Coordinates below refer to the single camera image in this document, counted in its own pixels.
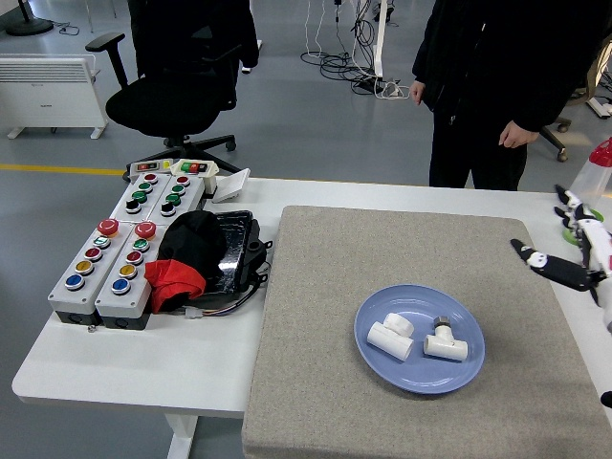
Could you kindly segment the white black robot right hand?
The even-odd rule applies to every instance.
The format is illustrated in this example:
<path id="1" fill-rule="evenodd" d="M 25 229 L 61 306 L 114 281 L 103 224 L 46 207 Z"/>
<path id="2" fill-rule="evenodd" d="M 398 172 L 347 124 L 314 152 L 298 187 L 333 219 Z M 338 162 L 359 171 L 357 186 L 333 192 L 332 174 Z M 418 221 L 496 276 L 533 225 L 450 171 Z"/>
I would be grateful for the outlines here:
<path id="1" fill-rule="evenodd" d="M 562 223 L 574 235 L 582 261 L 546 254 L 518 239 L 511 244 L 520 258 L 535 273 L 580 292 L 589 292 L 603 310 L 603 324 L 611 328 L 611 233 L 589 206 L 572 191 L 556 185 L 555 190 L 565 208 L 555 208 Z"/>

